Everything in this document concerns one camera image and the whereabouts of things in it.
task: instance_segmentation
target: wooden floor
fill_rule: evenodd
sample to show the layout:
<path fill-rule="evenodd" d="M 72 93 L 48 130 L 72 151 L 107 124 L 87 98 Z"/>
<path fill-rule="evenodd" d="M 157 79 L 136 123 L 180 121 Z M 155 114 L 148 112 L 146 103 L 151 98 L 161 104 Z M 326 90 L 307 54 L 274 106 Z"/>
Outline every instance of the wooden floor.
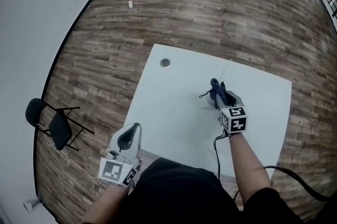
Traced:
<path fill-rule="evenodd" d="M 123 126 L 154 43 L 233 59 L 293 83 L 289 125 L 279 165 L 331 195 L 337 187 L 337 36 L 319 0 L 93 0 L 57 61 L 45 100 L 81 106 L 72 117 L 92 128 L 64 151 L 97 175 L 111 135 Z M 52 113 L 46 111 L 46 126 Z M 146 165 L 152 158 L 145 156 Z M 307 220 L 324 203 L 275 172 L 273 186 Z M 231 195 L 235 180 L 223 178 Z M 78 223 L 103 191 L 39 133 L 37 186 L 63 224 Z"/>

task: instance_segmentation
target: black shirt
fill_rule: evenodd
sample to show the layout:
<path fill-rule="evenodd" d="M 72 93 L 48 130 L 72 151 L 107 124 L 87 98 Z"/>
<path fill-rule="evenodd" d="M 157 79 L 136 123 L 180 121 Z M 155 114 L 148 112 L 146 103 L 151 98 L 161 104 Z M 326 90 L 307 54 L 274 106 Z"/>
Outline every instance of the black shirt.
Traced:
<path fill-rule="evenodd" d="M 255 193 L 240 212 L 213 173 L 175 162 L 169 166 L 160 162 L 142 173 L 135 190 L 122 202 L 118 220 L 303 223 L 274 189 Z"/>

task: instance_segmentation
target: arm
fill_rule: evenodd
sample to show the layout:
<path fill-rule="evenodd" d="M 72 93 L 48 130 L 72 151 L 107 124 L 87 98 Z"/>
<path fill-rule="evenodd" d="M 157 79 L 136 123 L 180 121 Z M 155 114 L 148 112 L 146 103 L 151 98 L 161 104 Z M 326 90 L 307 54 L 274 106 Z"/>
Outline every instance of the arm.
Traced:
<path fill-rule="evenodd" d="M 129 188 L 110 185 L 84 214 L 82 223 L 107 224 L 116 215 L 121 201 L 127 196 Z"/>
<path fill-rule="evenodd" d="M 230 136 L 229 140 L 236 182 L 245 204 L 260 189 L 270 188 L 270 180 L 262 163 L 242 134 Z"/>

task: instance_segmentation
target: white wall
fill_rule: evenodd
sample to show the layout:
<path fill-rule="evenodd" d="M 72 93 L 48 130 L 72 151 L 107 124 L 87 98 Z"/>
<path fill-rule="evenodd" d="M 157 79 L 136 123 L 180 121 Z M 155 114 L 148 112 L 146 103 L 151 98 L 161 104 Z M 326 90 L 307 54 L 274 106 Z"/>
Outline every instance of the white wall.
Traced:
<path fill-rule="evenodd" d="M 22 206 L 35 196 L 34 128 L 24 114 L 87 1 L 0 0 L 0 202 L 12 224 L 53 223 L 42 206 L 34 213 Z"/>

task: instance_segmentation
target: person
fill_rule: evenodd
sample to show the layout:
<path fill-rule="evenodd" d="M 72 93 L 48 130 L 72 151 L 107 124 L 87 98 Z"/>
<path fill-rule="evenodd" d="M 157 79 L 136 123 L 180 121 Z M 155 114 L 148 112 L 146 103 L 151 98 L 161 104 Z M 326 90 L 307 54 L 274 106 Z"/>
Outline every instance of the person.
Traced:
<path fill-rule="evenodd" d="M 160 158 L 140 176 L 135 189 L 110 185 L 85 213 L 82 223 L 120 221 L 289 221 L 303 223 L 271 188 L 263 165 L 240 133 L 229 137 L 237 185 L 244 204 L 239 211 L 218 178 Z"/>

